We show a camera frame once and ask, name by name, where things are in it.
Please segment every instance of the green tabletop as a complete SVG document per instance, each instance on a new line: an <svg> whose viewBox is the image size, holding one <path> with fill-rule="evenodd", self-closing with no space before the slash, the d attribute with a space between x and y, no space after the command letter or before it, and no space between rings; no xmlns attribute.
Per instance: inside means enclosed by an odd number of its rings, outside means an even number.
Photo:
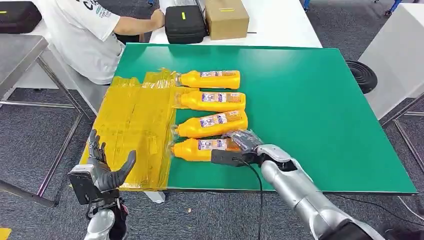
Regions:
<svg viewBox="0 0 424 240"><path fill-rule="evenodd" d="M249 129L296 158L323 192L416 192L338 49L130 43L115 75L142 80L162 67L239 70ZM179 109L176 123L208 114ZM259 184L247 167L173 158L168 188L258 190Z"/></svg>

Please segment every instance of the black carrying case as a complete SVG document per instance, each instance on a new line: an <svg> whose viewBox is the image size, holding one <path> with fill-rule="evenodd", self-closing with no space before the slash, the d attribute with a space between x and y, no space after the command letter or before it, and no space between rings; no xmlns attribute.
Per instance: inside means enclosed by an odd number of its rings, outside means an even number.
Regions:
<svg viewBox="0 0 424 240"><path fill-rule="evenodd" d="M207 35L202 11L197 5L168 7L165 33L170 44L201 43Z"/></svg>
<svg viewBox="0 0 424 240"><path fill-rule="evenodd" d="M31 1L0 1L0 34L27 34L41 21Z"/></svg>

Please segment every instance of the blue chair leg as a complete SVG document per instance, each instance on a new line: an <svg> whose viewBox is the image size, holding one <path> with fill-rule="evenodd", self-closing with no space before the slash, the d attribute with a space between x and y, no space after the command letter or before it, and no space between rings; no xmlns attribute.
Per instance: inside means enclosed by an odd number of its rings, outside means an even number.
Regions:
<svg viewBox="0 0 424 240"><path fill-rule="evenodd" d="M305 10L305 12L308 11L309 1L310 0L305 0L305 2L303 3L303 10Z"/></svg>
<svg viewBox="0 0 424 240"><path fill-rule="evenodd" d="M396 8L398 7L398 5L402 2L402 0L395 0L393 5L391 6L391 8L387 11L385 11L384 15L386 16L390 16L392 15L392 13L396 10Z"/></svg>

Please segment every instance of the gray carpet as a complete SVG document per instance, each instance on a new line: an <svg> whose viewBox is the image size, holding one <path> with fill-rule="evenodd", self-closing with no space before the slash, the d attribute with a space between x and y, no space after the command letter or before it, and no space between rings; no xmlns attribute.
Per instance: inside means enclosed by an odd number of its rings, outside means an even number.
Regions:
<svg viewBox="0 0 424 240"><path fill-rule="evenodd" d="M117 14L148 18L152 8L139 0L99 0ZM346 59L357 59L385 18L382 13L392 4L389 0L312 0L307 13L324 47L340 48ZM10 100L61 102L66 99L57 90L16 89ZM424 111L424 105L418 106ZM55 157L76 114L71 109L43 109L2 106L0 108L0 179L36 192ZM424 119L404 117L402 123L418 147L424 134ZM53 176L46 196L60 199L55 208L0 191L0 226L12 229L11 240L75 240L86 231L86 208L78 204L69 187L66 173L79 161L91 125L83 119L72 138L62 163ZM419 197L403 197L415 209L415 200L424 199L422 173L400 134L393 125L386 129L390 142L403 162ZM167 193L166 202L151 202L142 192L124 192L129 207L129 239L149 240L235 240L257 238L259 195L255 193ZM418 220L405 211L393 196L351 196L380 204L397 215ZM353 217L369 223L380 232L392 227L424 229L401 221L382 209L339 196L329 198ZM297 216L276 194L264 195L263 240L310 240Z"/></svg>

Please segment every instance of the cardboard box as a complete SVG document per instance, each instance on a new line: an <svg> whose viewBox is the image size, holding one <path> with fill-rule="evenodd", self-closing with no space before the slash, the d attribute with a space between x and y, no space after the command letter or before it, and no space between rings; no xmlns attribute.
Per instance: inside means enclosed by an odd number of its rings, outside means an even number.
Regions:
<svg viewBox="0 0 424 240"><path fill-rule="evenodd" d="M206 0L206 23L211 40L245 38L249 15L242 0Z"/></svg>

